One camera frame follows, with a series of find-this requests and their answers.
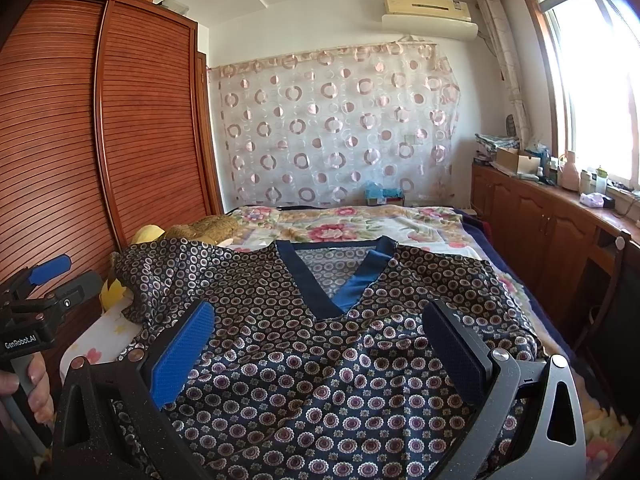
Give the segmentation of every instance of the metal screw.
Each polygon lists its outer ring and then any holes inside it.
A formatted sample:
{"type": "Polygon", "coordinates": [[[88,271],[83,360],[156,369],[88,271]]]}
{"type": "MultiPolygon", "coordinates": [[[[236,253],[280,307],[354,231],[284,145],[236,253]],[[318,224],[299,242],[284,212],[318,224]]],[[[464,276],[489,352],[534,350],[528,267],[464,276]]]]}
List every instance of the metal screw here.
{"type": "Polygon", "coordinates": [[[494,359],[498,361],[507,361],[509,359],[509,352],[507,352],[504,348],[496,348],[491,355],[494,356],[494,359]]]}
{"type": "Polygon", "coordinates": [[[145,356],[145,351],[142,348],[134,348],[127,354],[127,359],[132,363],[140,361],[145,356]]]}
{"type": "Polygon", "coordinates": [[[551,358],[551,362],[555,364],[558,368],[567,368],[569,363],[566,361],[564,356],[560,354],[556,354],[551,358]]]}
{"type": "Polygon", "coordinates": [[[79,355],[78,357],[74,357],[73,360],[71,361],[71,367],[74,370],[78,370],[83,366],[84,366],[84,357],[82,357],[81,355],[79,355]]]}

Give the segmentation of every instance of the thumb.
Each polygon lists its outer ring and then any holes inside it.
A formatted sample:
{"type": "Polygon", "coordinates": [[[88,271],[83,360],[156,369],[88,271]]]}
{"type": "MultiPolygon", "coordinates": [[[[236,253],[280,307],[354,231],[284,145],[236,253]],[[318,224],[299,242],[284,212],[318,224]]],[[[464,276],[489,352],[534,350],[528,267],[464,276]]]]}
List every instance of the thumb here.
{"type": "Polygon", "coordinates": [[[20,385],[20,379],[15,374],[0,370],[0,395],[11,395],[20,385]]]}

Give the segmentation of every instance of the slatted wooden door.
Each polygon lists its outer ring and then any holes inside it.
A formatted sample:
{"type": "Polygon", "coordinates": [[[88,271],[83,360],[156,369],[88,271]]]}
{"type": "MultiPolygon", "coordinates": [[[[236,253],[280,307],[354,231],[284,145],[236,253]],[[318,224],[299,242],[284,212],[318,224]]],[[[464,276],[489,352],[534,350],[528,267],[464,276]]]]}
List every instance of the slatted wooden door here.
{"type": "Polygon", "coordinates": [[[167,229],[210,214],[193,97],[195,31],[109,5],[98,51],[98,135],[120,237],[130,241],[145,224],[167,229]]]}
{"type": "MultiPolygon", "coordinates": [[[[35,0],[0,51],[0,282],[62,253],[72,270],[46,288],[108,270],[115,246],[92,117],[102,11],[98,2],[35,0]]],[[[97,301],[68,314],[48,359],[54,380],[69,338],[98,314],[97,301]]]]}

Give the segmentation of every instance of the white wall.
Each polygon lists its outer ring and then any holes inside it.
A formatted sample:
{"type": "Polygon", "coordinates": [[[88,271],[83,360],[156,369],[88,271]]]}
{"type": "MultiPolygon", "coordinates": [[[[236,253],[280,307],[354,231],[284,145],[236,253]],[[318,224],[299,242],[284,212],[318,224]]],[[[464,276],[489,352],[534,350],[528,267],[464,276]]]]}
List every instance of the white wall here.
{"type": "Polygon", "coordinates": [[[199,23],[198,23],[198,52],[207,54],[207,63],[209,63],[209,29],[199,23]]]}
{"type": "Polygon", "coordinates": [[[532,138],[551,148],[551,106],[542,51],[524,0],[500,0],[520,58],[522,95],[532,138]]]}
{"type": "MultiPolygon", "coordinates": [[[[384,0],[293,0],[269,6],[212,28],[209,65],[383,41],[402,34],[385,32],[384,0]]],[[[500,68],[484,41],[436,38],[449,58],[461,90],[460,120],[453,138],[453,205],[467,206],[474,135],[504,135],[504,90],[500,68]]]]}

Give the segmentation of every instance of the hand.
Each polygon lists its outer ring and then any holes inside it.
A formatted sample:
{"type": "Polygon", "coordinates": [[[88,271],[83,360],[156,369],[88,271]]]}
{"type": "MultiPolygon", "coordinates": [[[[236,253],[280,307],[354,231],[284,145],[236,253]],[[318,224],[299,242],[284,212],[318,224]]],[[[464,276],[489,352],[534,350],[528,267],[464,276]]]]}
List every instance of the hand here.
{"type": "MultiPolygon", "coordinates": [[[[53,399],[49,391],[49,376],[44,365],[44,358],[38,352],[33,355],[27,375],[35,386],[29,394],[29,407],[35,420],[41,424],[53,419],[53,399]]],[[[19,386],[18,376],[0,370],[0,395],[7,396],[14,393],[19,386]]],[[[0,413],[2,425],[8,428],[8,416],[0,413]]]]}

